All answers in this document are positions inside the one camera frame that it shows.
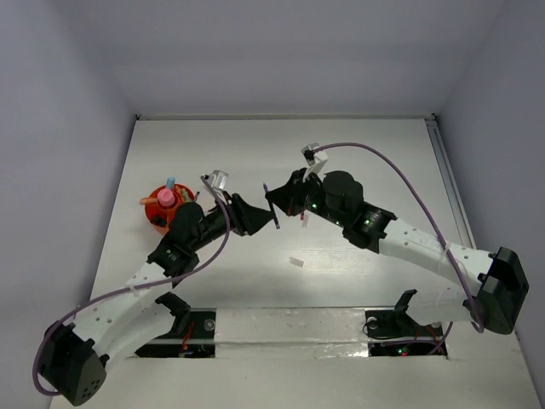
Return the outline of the black green-capped highlighter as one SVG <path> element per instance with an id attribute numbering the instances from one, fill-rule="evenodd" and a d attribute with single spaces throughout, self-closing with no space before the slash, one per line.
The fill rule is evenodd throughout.
<path id="1" fill-rule="evenodd" d="M 164 217 L 161 217 L 160 215 L 153 216 L 150 219 L 150 223 L 160 228 L 165 228 L 168 224 L 167 219 Z"/>

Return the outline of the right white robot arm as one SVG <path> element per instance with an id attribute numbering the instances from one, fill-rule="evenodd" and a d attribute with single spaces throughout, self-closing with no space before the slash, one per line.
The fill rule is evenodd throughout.
<path id="1" fill-rule="evenodd" d="M 392 313 L 398 332 L 411 334 L 434 321 L 470 320 L 496 334 L 513 332 L 529 283 L 518 255 L 509 248 L 489 252 L 442 244 L 438 237 L 365 201 L 362 184 L 346 171 L 319 177 L 296 170 L 266 198 L 286 216 L 307 210 L 340 227 L 344 239 L 359 249 L 409 262 L 461 287 L 443 290 L 420 305 L 404 299 Z"/>

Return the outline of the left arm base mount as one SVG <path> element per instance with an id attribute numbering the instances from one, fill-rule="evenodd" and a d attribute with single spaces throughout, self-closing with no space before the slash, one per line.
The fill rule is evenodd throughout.
<path id="1" fill-rule="evenodd" d="M 135 351 L 139 358 L 215 358 L 215 309 L 192 310 L 172 292 L 161 296 L 158 304 L 169 310 L 172 325 L 168 332 Z"/>

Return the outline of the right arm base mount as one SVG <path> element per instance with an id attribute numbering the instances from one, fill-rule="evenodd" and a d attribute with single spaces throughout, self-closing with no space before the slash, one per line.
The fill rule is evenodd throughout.
<path id="1" fill-rule="evenodd" d="M 407 314 L 415 294 L 405 291 L 393 307 L 365 311 L 362 332 L 371 357 L 447 356 L 442 327 L 419 325 Z"/>

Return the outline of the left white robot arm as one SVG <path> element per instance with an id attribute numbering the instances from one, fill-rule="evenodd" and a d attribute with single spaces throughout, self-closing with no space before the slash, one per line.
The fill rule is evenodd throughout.
<path id="1" fill-rule="evenodd" d="M 230 234 L 253 235 L 274 217 L 237 193 L 218 199 L 210 212 L 195 202 L 178 207 L 158 247 L 122 287 L 75 308 L 44 333 L 32 367 L 35 388 L 42 391 L 45 380 L 50 395 L 81 406 L 119 361 L 165 333 L 185 333 L 191 308 L 174 289 L 219 256 L 200 262 L 198 251 L 216 239 L 224 248 Z"/>

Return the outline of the purple gel pen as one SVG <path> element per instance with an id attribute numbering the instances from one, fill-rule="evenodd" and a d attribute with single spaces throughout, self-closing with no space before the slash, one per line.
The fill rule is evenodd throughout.
<path id="1" fill-rule="evenodd" d="M 266 199 L 267 204 L 269 206 L 269 210 L 272 213 L 272 220 L 273 220 L 274 226 L 275 226 L 275 228 L 277 230 L 279 230 L 281 227 L 280 227 L 280 223 L 279 223 L 279 220 L 278 220 L 278 216 L 276 214 L 276 210 L 274 208 L 274 204 L 268 197 L 268 194 L 269 194 L 268 186 L 267 186 L 267 184 L 265 182 L 262 183 L 262 186 L 263 186 L 263 190 L 264 190 L 264 194 L 265 194 L 265 199 Z"/>

